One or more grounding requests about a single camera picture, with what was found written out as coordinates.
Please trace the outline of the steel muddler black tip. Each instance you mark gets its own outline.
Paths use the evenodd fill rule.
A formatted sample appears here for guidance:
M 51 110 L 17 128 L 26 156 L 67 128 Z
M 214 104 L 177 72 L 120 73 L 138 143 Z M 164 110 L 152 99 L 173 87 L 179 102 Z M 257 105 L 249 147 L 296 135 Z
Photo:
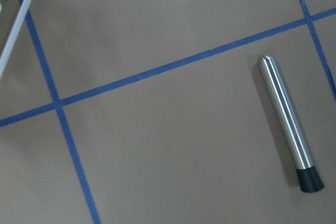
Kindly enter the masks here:
M 301 129 L 290 94 L 274 57 L 262 56 L 259 69 L 295 164 L 300 190 L 316 193 L 324 189 Z

